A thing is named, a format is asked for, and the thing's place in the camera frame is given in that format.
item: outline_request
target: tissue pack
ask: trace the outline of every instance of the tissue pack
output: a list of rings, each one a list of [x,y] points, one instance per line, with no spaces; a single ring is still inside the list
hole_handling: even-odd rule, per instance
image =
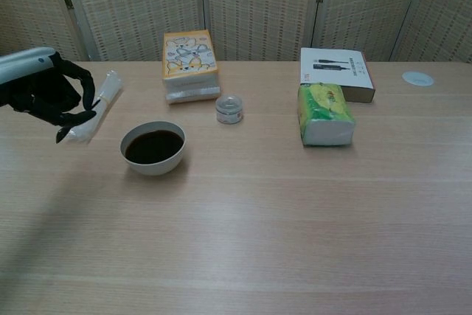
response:
[[[208,30],[164,34],[162,78],[168,103],[220,96],[218,67]]]
[[[303,145],[348,145],[355,120],[342,89],[336,84],[302,84],[298,91],[298,115]]]

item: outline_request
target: dark liquid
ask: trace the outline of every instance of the dark liquid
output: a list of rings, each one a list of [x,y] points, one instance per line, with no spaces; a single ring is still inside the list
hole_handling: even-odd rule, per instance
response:
[[[155,131],[138,136],[126,148],[125,157],[137,164],[154,164],[175,155],[184,140],[170,131]]]

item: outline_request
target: round coaster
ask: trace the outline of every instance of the round coaster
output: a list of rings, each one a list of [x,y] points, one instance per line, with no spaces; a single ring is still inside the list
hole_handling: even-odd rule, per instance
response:
[[[402,78],[412,85],[430,86],[434,84],[434,79],[425,73],[420,72],[404,72]]]

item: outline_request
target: bowl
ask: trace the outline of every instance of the bowl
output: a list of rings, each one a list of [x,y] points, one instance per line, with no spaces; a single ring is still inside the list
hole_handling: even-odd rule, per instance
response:
[[[170,131],[181,137],[184,143],[182,144],[180,150],[174,155],[172,155],[169,159],[165,159],[152,164],[139,164],[126,159],[126,149],[129,147],[132,141],[134,141],[138,136],[155,131]],[[138,125],[131,131],[129,131],[123,137],[119,149],[121,151],[123,159],[128,163],[131,169],[143,175],[157,176],[168,173],[178,165],[178,163],[182,160],[182,157],[184,156],[186,142],[187,140],[185,138],[184,130],[179,125],[167,121],[155,121]]]

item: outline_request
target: robotic hand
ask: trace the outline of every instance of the robotic hand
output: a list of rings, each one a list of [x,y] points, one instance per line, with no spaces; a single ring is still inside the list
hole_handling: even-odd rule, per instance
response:
[[[78,79],[83,88],[85,111],[68,114],[80,102],[80,95],[64,75]],[[97,113],[92,111],[95,96],[90,72],[64,60],[50,47],[37,47],[0,57],[0,106],[27,112],[40,120],[62,128],[56,135],[59,143],[76,125]]]

